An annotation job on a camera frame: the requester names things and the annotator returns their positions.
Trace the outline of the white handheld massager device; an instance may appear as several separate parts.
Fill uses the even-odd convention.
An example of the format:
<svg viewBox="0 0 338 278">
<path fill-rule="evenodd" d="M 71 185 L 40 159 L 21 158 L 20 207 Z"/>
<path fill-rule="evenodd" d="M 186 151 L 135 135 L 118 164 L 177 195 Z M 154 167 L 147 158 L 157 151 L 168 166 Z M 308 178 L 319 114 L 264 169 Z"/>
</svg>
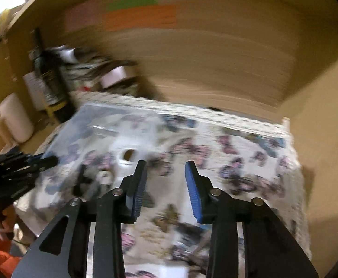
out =
<svg viewBox="0 0 338 278">
<path fill-rule="evenodd" d="M 122 136 L 113 142 L 110 150 L 116 161 L 113 182 L 113 187 L 116 188 L 126 176 L 131 176 L 135 172 L 140 160 L 146 160 L 148 149 L 141 138 Z"/>
</svg>

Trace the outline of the clear plastic storage box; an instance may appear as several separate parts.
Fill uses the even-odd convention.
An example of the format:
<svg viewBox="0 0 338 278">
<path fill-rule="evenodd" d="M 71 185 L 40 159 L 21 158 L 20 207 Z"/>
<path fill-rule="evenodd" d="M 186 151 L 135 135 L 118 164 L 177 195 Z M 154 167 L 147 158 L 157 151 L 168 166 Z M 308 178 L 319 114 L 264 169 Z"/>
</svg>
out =
<svg viewBox="0 0 338 278">
<path fill-rule="evenodd" d="M 131 108 L 86 104 L 54 138 L 45 156 L 57 156 L 57 166 L 41 174 L 38 190 L 53 199 L 74 196 L 73 187 L 81 164 L 93 183 L 82 196 L 98 197 L 113 187 L 116 164 L 110 148 L 118 137 L 138 137 L 148 149 L 146 160 L 158 146 L 161 118 L 158 114 Z"/>
</svg>

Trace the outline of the cream cylindrical cup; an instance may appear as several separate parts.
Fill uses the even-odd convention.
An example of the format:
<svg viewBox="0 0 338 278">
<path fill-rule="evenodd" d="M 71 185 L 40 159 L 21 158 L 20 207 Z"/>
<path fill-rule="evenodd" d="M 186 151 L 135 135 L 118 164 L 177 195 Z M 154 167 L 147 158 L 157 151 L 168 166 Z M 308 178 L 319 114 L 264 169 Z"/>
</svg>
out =
<svg viewBox="0 0 338 278">
<path fill-rule="evenodd" d="M 0 103 L 0 118 L 4 120 L 17 143 L 25 143 L 32 137 L 34 124 L 15 93 L 8 95 Z"/>
</svg>

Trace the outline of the butterfly print lace cloth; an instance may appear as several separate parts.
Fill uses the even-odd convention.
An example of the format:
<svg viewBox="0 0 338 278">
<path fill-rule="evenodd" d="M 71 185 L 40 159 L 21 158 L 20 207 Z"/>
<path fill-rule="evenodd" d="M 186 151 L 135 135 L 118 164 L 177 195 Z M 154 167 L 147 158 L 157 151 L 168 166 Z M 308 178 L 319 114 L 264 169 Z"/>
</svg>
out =
<svg viewBox="0 0 338 278">
<path fill-rule="evenodd" d="M 86 104 L 127 107 L 158 114 L 158 146 L 146 161 L 148 181 L 141 215 L 122 225 L 127 277 L 202 277 L 209 259 L 210 225 L 199 225 L 185 184 L 185 164 L 236 199 L 263 199 L 305 253 L 310 237 L 305 190 L 288 124 L 270 124 L 200 107 L 118 94 L 74 92 Z M 53 199 L 35 188 L 15 203 L 30 230 L 39 235 L 75 196 Z"/>
</svg>

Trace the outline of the white handwritten note sheet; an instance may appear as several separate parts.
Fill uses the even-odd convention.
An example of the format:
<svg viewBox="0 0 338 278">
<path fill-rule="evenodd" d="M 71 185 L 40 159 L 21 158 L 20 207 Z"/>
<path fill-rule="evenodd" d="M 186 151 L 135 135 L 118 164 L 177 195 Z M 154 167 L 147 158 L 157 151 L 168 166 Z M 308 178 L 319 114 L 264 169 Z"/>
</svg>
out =
<svg viewBox="0 0 338 278">
<path fill-rule="evenodd" d="M 25 74 L 23 76 L 23 80 L 35 109 L 37 111 L 45 111 L 45 102 L 43 100 L 42 91 L 35 73 L 30 72 Z"/>
</svg>

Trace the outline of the dark wine bottle elephant label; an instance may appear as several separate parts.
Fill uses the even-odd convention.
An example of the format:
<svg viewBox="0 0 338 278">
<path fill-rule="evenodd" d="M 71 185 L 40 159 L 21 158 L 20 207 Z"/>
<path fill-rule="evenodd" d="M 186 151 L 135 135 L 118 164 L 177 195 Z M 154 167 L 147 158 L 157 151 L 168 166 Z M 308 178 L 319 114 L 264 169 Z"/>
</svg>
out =
<svg viewBox="0 0 338 278">
<path fill-rule="evenodd" d="M 60 123 L 64 123 L 72 118 L 76 108 L 61 76 L 56 56 L 44 47 L 40 29 L 35 28 L 32 34 L 35 42 L 32 52 L 34 71 L 46 106 Z"/>
</svg>

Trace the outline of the small pink white box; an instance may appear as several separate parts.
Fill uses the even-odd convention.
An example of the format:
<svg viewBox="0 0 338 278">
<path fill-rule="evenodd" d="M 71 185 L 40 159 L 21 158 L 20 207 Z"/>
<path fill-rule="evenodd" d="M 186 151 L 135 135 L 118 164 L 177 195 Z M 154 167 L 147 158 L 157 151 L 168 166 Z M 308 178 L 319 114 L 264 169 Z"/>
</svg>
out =
<svg viewBox="0 0 338 278">
<path fill-rule="evenodd" d="M 100 77 L 102 88 L 109 88 L 123 80 L 135 77 L 135 71 L 128 66 L 118 66 Z"/>
</svg>

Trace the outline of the stack of booklets and papers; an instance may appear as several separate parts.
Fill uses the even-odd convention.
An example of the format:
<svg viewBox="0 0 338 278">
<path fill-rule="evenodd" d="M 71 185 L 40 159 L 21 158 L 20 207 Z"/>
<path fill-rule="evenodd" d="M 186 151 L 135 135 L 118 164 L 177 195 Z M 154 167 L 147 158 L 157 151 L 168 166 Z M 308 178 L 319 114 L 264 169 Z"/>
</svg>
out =
<svg viewBox="0 0 338 278">
<path fill-rule="evenodd" d="M 48 50 L 56 56 L 61 76 L 69 91 L 104 91 L 139 77 L 137 63 L 130 60 L 115 60 L 93 50 L 70 48 L 66 45 Z M 109 88 L 102 88 L 100 77 L 118 66 L 131 67 L 135 71 L 135 77 L 123 80 Z"/>
</svg>

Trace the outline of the orange paper note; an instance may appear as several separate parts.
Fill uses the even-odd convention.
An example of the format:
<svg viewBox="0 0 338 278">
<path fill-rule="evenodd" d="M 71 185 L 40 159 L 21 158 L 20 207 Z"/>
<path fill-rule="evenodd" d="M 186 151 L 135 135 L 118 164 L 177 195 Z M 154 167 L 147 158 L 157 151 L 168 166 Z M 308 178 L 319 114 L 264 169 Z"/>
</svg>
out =
<svg viewBox="0 0 338 278">
<path fill-rule="evenodd" d="M 116 32 L 133 28 L 171 29 L 177 27 L 176 5 L 150 5 L 108 12 L 104 28 Z"/>
</svg>

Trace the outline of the pink paper note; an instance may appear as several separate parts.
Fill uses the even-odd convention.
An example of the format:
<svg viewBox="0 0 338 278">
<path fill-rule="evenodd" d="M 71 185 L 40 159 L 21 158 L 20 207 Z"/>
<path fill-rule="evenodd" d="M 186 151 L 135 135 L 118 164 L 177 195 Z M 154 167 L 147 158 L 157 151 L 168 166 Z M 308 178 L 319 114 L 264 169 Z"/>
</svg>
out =
<svg viewBox="0 0 338 278">
<path fill-rule="evenodd" d="M 98 25 L 102 22 L 104 9 L 95 4 L 82 3 L 68 9 L 64 14 L 64 27 L 67 32 Z"/>
</svg>

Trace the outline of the green paper note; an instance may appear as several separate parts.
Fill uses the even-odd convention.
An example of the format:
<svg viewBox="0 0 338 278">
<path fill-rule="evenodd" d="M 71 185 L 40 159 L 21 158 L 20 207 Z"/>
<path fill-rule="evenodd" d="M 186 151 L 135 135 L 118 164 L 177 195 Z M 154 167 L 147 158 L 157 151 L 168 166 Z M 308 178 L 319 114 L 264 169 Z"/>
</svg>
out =
<svg viewBox="0 0 338 278">
<path fill-rule="evenodd" d="M 106 11 L 118 11 L 128 8 L 157 5 L 158 0 L 117 0 L 106 5 Z"/>
</svg>

